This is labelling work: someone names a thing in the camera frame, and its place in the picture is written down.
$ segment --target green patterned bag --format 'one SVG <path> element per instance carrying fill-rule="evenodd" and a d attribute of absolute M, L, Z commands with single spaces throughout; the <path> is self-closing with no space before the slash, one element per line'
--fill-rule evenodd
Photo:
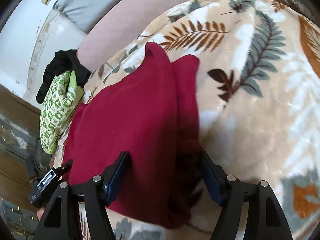
<path fill-rule="evenodd" d="M 57 139 L 69 124 L 83 93 L 77 86 L 74 71 L 66 71 L 53 79 L 40 115 L 40 139 L 46 153 L 55 152 Z"/>

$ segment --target leaf pattern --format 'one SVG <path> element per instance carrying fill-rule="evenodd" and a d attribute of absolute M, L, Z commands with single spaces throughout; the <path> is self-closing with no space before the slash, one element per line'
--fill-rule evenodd
<path fill-rule="evenodd" d="M 279 2 L 272 2 L 271 5 L 275 8 L 275 12 L 280 12 L 287 8 L 285 4 Z"/>
<path fill-rule="evenodd" d="M 310 184 L 305 188 L 293 184 L 293 207 L 300 218 L 309 217 L 320 207 L 320 204 L 308 201 L 306 199 L 308 195 L 319 199 L 318 189 L 315 184 Z"/>
<path fill-rule="evenodd" d="M 208 75 L 213 78 L 215 81 L 223 84 L 218 89 L 224 93 L 219 95 L 221 99 L 228 102 L 230 97 L 238 89 L 237 84 L 233 84 L 234 81 L 234 71 L 231 69 L 230 77 L 222 69 L 212 69 L 208 72 Z"/>
<path fill-rule="evenodd" d="M 188 23 L 190 29 L 181 23 L 181 28 L 173 27 L 176 33 L 169 32 L 170 35 L 164 35 L 167 41 L 162 42 L 160 45 L 165 46 L 165 51 L 185 47 L 190 49 L 197 44 L 195 51 L 201 48 L 206 51 L 211 48 L 210 52 L 212 52 L 222 42 L 225 33 L 228 33 L 225 31 L 226 27 L 223 23 L 218 24 L 213 21 L 212 23 L 206 22 L 203 25 L 197 21 L 196 27 L 190 20 Z"/>
<path fill-rule="evenodd" d="M 94 76 L 94 74 L 95 74 L 96 71 L 97 71 L 97 70 L 95 70 L 95 71 L 93 71 L 93 72 L 91 73 L 90 79 L 92 79 L 92 77 Z"/>
<path fill-rule="evenodd" d="M 199 0 L 194 0 L 188 8 L 188 13 L 192 13 L 193 11 L 197 10 L 201 8 L 201 5 L 199 3 Z M 176 21 L 178 21 L 179 19 L 181 19 L 182 17 L 186 16 L 186 14 L 180 12 L 179 14 L 176 15 L 169 15 L 168 18 L 170 20 L 171 23 L 174 23 Z"/>
<path fill-rule="evenodd" d="M 300 43 L 314 72 L 320 77 L 320 33 L 302 16 L 300 21 Z"/>
<path fill-rule="evenodd" d="M 285 46 L 280 42 L 285 40 L 281 36 L 282 32 L 275 22 L 266 14 L 256 10 L 256 15 L 260 18 L 259 27 L 252 39 L 247 62 L 240 77 L 239 86 L 251 95 L 262 97 L 259 85 L 255 81 L 268 80 L 270 77 L 263 70 L 276 72 L 276 68 L 270 60 L 280 59 L 278 56 L 286 55 L 279 47 Z"/>
<path fill-rule="evenodd" d="M 189 6 L 189 13 L 201 8 L 200 3 L 198 0 L 194 0 Z"/>
<path fill-rule="evenodd" d="M 98 70 L 98 77 L 101 79 L 104 71 L 104 64 L 102 64 Z"/>
<path fill-rule="evenodd" d="M 84 240 L 91 240 L 91 236 L 90 236 L 89 228 L 88 228 L 88 224 L 87 224 L 87 219 L 83 217 L 82 213 L 80 214 L 80 225 L 81 225 L 83 239 Z"/>
<path fill-rule="evenodd" d="M 263 12 L 256 10 L 256 15 L 260 18 L 259 27 L 256 28 L 258 33 L 253 36 L 240 80 L 234 82 L 233 70 L 231 70 L 230 77 L 221 69 L 212 69 L 208 72 L 211 78 L 223 84 L 218 87 L 219 90 L 224 91 L 219 97 L 226 102 L 239 88 L 244 89 L 250 95 L 262 98 L 262 92 L 256 80 L 270 79 L 265 70 L 277 72 L 270 60 L 278 60 L 280 59 L 278 55 L 286 55 L 284 51 L 279 49 L 279 47 L 286 46 L 281 42 L 285 40 L 285 37 L 281 35 L 279 27 Z"/>
<path fill-rule="evenodd" d="M 294 172 L 298 163 L 320 155 L 318 145 L 313 143 L 320 141 L 320 79 L 300 52 L 288 52 L 282 59 L 286 62 L 282 72 L 288 77 L 285 90 L 293 93 L 288 109 L 293 118 L 288 139 L 295 142 L 283 166 Z"/>
<path fill-rule="evenodd" d="M 160 231 L 141 230 L 132 234 L 132 223 L 127 218 L 117 222 L 114 233 L 117 240 L 159 240 L 161 237 Z"/>
<path fill-rule="evenodd" d="M 118 71 L 120 70 L 121 63 L 122 63 L 127 57 L 129 57 L 134 51 L 136 51 L 137 49 L 138 49 L 138 45 L 135 45 L 133 48 L 127 50 L 126 53 L 122 56 L 121 60 L 119 61 L 119 64 L 118 64 L 115 68 L 113 68 L 112 73 L 118 73 Z M 104 68 L 102 68 L 102 67 L 104 67 L 104 64 L 99 68 L 98 76 L 99 76 L 100 79 L 102 78 L 103 70 L 104 70 Z M 136 70 L 135 67 L 133 67 L 133 68 L 128 68 L 128 69 L 124 69 L 124 71 L 125 71 L 126 73 L 131 73 L 131 72 L 133 72 L 133 71 L 135 71 L 135 70 Z M 103 80 L 103 84 L 106 83 L 107 79 L 108 79 L 108 76 L 106 76 L 105 79 Z"/>
<path fill-rule="evenodd" d="M 132 73 L 133 71 L 135 71 L 136 70 L 136 67 L 135 66 L 132 66 L 132 67 L 127 67 L 127 68 L 124 68 L 124 71 L 126 72 L 126 73 Z"/>
<path fill-rule="evenodd" d="M 98 88 L 98 87 L 96 86 L 96 87 L 93 89 L 93 91 L 90 93 L 90 96 L 89 96 L 89 98 L 88 98 L 87 104 L 90 103 L 90 101 L 92 100 L 93 95 L 94 95 L 94 93 L 96 92 L 97 88 Z"/>
<path fill-rule="evenodd" d="M 233 11 L 242 13 L 245 12 L 250 6 L 254 6 L 254 0 L 231 0 L 229 6 Z"/>

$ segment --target red cloth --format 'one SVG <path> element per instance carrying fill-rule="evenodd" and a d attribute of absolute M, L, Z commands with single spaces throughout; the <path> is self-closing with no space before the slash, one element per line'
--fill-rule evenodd
<path fill-rule="evenodd" d="M 86 182 L 121 151 L 130 151 L 132 168 L 109 208 L 167 228 L 188 222 L 190 192 L 182 185 L 188 176 L 181 167 L 196 158 L 179 161 L 179 167 L 176 158 L 202 150 L 195 98 L 198 65 L 192 55 L 170 63 L 164 50 L 149 42 L 134 73 L 104 88 L 88 105 L 80 104 L 64 152 L 64 162 L 74 160 L 69 183 Z M 191 166 L 196 169 L 196 161 Z"/>

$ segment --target gray leaf print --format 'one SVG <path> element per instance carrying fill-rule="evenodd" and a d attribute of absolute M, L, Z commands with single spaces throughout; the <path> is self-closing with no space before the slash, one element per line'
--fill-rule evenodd
<path fill-rule="evenodd" d="M 254 79 L 268 80 L 269 75 L 262 70 L 277 72 L 270 60 L 278 60 L 278 55 L 285 55 L 279 47 L 285 46 L 280 42 L 285 40 L 281 36 L 281 31 L 275 22 L 266 14 L 256 10 L 256 15 L 260 18 L 259 27 L 252 39 L 247 62 L 241 74 L 239 86 L 251 95 L 262 97 L 259 85 Z"/>
<path fill-rule="evenodd" d="M 194 10 L 197 10 L 199 8 L 201 8 L 199 1 L 198 0 L 194 0 L 189 6 L 189 13 L 191 13 Z"/>
<path fill-rule="evenodd" d="M 254 0 L 231 0 L 229 6 L 233 11 L 242 13 L 245 12 L 249 6 L 254 6 Z"/>
<path fill-rule="evenodd" d="M 131 240 L 159 240 L 161 232 L 159 231 L 141 231 L 133 235 Z"/>
<path fill-rule="evenodd" d="M 138 45 L 135 45 L 132 49 L 130 49 L 130 50 L 127 52 L 128 56 L 129 56 L 132 52 L 136 51 L 138 48 L 139 48 Z"/>
<path fill-rule="evenodd" d="M 121 240 L 130 240 L 131 231 L 132 223 L 129 222 L 127 218 L 125 218 L 120 222 L 117 222 L 114 233 L 117 240 L 119 240 L 120 238 Z"/>
<path fill-rule="evenodd" d="M 314 186 L 316 189 L 316 194 L 320 192 L 320 181 L 317 170 L 308 170 L 305 175 L 295 175 L 293 177 L 284 177 L 281 179 L 284 191 L 284 200 L 283 200 L 283 212 L 287 218 L 289 227 L 292 233 L 295 233 L 300 228 L 303 227 L 306 223 L 306 218 L 301 218 L 297 210 L 295 210 L 295 206 L 293 205 L 295 196 L 294 196 L 294 188 L 300 187 L 302 189 L 308 188 L 310 186 Z M 310 203 L 319 203 L 318 199 L 308 199 L 308 196 L 305 196 L 306 202 Z"/>
<path fill-rule="evenodd" d="M 93 75 L 95 74 L 96 71 L 97 71 L 97 70 L 95 70 L 95 71 L 93 71 L 93 72 L 91 73 L 90 79 L 92 79 L 92 77 L 93 77 Z"/>
<path fill-rule="evenodd" d="M 253 72 L 252 72 L 252 77 L 257 79 L 257 80 L 268 80 L 270 79 L 270 77 L 268 76 L 267 73 L 265 73 L 264 71 L 262 71 L 259 68 L 256 68 Z"/>
<path fill-rule="evenodd" d="M 120 63 L 113 69 L 113 71 L 112 71 L 113 73 L 118 73 L 118 71 L 120 70 L 121 60 L 120 60 Z"/>
<path fill-rule="evenodd" d="M 170 15 L 170 16 L 168 16 L 168 18 L 169 18 L 171 23 L 174 23 L 174 22 L 178 21 L 179 19 L 181 19 L 184 16 L 186 16 L 184 13 L 180 13 L 178 15 Z"/>
<path fill-rule="evenodd" d="M 248 78 L 241 87 L 250 95 L 262 98 L 260 87 L 253 78 Z"/>
<path fill-rule="evenodd" d="M 124 68 L 124 71 L 126 72 L 126 73 L 132 73 L 133 71 L 135 71 L 136 70 L 136 68 L 135 67 L 127 67 L 127 68 Z"/>
<path fill-rule="evenodd" d="M 103 82 L 103 84 L 105 84 L 105 83 L 106 83 L 107 79 L 108 79 L 108 76 L 106 76 L 106 78 L 102 81 L 102 82 Z"/>

